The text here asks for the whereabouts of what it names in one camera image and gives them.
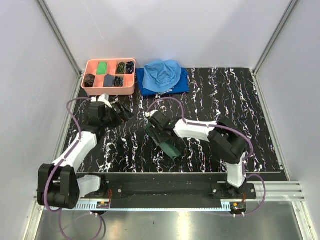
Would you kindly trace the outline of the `blue folded cloth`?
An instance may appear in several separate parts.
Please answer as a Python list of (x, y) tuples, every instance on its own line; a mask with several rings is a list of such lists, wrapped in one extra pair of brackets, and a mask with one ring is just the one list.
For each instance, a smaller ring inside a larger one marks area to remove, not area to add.
[(153, 92), (143, 87), (143, 80), (144, 80), (144, 69), (137, 68), (135, 71), (137, 85), (140, 89), (140, 93), (143, 97), (153, 96), (153, 95), (169, 95), (169, 94), (183, 94), (189, 93), (189, 73), (186, 68), (181, 68), (181, 76), (179, 82), (170, 90), (165, 92)]

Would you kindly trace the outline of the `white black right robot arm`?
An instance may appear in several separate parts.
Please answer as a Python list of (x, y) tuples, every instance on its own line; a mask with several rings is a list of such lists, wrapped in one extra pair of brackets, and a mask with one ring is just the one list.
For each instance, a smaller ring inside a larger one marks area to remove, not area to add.
[(226, 164), (225, 186), (215, 187), (213, 195), (218, 198), (242, 199), (245, 195), (246, 174), (244, 160), (249, 142), (244, 134), (223, 121), (193, 121), (177, 117), (170, 119), (158, 110), (145, 113), (151, 137), (161, 145), (173, 138), (196, 139), (211, 145), (213, 152)]

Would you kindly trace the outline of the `dark rolled sock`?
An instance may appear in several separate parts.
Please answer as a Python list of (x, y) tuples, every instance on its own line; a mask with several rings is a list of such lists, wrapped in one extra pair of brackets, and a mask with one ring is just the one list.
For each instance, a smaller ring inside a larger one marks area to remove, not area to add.
[(95, 78), (96, 78), (96, 76), (93, 74), (90, 74), (90, 73), (86, 74), (83, 79), (83, 86), (85, 88), (92, 88), (95, 83)]

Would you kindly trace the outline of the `light blue bucket hat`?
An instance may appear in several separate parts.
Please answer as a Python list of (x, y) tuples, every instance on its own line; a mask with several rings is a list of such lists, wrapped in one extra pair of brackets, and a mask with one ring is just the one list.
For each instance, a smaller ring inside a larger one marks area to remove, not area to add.
[(182, 68), (175, 60), (155, 60), (143, 67), (142, 86), (155, 93), (163, 93), (178, 84)]

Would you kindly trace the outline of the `dark green cloth napkin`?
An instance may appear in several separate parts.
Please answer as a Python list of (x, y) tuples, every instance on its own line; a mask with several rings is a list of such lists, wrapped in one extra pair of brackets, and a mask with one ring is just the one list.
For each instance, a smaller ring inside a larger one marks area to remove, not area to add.
[[(145, 127), (145, 132), (149, 135), (150, 137), (150, 130), (159, 130), (161, 131), (160, 129), (154, 127), (152, 124), (148, 124), (146, 127)], [(173, 141), (167, 141), (165, 143), (162, 143), (160, 146), (157, 146), (157, 147), (160, 147), (163, 152), (171, 159), (171, 160), (175, 160), (177, 158), (179, 158), (181, 156), (181, 152), (175, 147), (175, 145), (173, 144)]]

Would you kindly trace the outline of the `black patterned rolled sock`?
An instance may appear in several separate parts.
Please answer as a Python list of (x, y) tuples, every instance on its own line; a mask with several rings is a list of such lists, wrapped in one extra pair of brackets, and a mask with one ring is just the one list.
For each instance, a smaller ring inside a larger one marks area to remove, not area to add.
[(113, 79), (113, 86), (114, 87), (123, 87), (124, 85), (124, 78), (121, 76), (115, 76)]

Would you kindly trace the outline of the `pink compartment tray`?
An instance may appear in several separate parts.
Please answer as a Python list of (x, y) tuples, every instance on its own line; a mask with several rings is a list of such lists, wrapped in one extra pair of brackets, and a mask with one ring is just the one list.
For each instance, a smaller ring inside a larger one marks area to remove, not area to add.
[(133, 58), (91, 59), (81, 87), (89, 96), (129, 96), (135, 91), (136, 60)]

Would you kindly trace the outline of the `grey folded cloth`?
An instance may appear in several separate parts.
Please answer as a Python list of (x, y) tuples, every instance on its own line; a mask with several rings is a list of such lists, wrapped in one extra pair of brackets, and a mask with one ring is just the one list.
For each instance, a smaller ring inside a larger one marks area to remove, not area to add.
[(103, 87), (104, 88), (113, 87), (114, 86), (113, 81), (114, 81), (114, 76), (113, 75), (110, 75), (110, 74), (105, 75), (104, 79), (103, 79)]

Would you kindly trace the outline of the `black yellow rolled sock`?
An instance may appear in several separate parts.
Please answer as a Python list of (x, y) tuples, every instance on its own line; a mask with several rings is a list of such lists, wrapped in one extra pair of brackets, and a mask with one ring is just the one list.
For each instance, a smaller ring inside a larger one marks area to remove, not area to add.
[(117, 67), (116, 67), (116, 74), (117, 75), (123, 75), (125, 73), (125, 70), (126, 70), (126, 64), (125, 62), (119, 62), (117, 64)]

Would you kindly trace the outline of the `black marble pattern mat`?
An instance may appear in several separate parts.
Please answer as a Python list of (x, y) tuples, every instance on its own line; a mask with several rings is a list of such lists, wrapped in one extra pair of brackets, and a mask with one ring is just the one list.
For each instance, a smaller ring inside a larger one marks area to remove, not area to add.
[(170, 100), (158, 95), (144, 97), (139, 87), (134, 94), (113, 96), (133, 113), (126, 124), (110, 130), (84, 159), (82, 173), (218, 173), (226, 170), (207, 142), (188, 138), (176, 139), (181, 152), (177, 159), (168, 157), (146, 134), (147, 108), (162, 111), (168, 117), (181, 114), (197, 121), (228, 119), (250, 139), (254, 153), (246, 160), (247, 172), (277, 173), (281, 171), (274, 143), (263, 113), (258, 92), (247, 68), (190, 68), (189, 92), (173, 94)]

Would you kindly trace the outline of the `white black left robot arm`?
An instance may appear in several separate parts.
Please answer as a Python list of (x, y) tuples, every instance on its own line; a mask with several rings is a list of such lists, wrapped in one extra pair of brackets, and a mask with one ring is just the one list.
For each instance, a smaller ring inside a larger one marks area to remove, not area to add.
[(38, 169), (37, 202), (50, 212), (72, 210), (81, 197), (93, 194), (103, 198), (108, 186), (97, 175), (78, 178), (76, 173), (86, 156), (109, 129), (115, 129), (134, 117), (122, 103), (90, 99), (88, 116), (70, 146), (52, 163)]

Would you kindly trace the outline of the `green rolled cloth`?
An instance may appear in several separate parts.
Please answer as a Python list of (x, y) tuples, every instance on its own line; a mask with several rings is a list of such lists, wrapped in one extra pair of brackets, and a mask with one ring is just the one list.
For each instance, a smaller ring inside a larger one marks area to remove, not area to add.
[(96, 69), (96, 75), (106, 75), (108, 69), (107, 62), (99, 62)]

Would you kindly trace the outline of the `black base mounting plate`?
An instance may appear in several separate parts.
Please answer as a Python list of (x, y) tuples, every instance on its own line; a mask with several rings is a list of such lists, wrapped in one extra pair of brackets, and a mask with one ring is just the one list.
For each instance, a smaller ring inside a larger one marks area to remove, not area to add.
[(101, 188), (86, 199), (106, 200), (111, 209), (164, 210), (220, 208), (222, 201), (255, 200), (252, 183), (239, 190), (225, 173), (100, 173)]

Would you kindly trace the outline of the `black blue rolled sock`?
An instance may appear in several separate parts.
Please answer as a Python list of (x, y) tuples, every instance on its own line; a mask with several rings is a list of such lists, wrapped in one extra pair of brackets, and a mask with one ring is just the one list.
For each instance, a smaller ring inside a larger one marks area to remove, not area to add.
[(132, 74), (135, 69), (135, 62), (134, 61), (128, 61), (125, 65), (125, 73), (126, 74)]

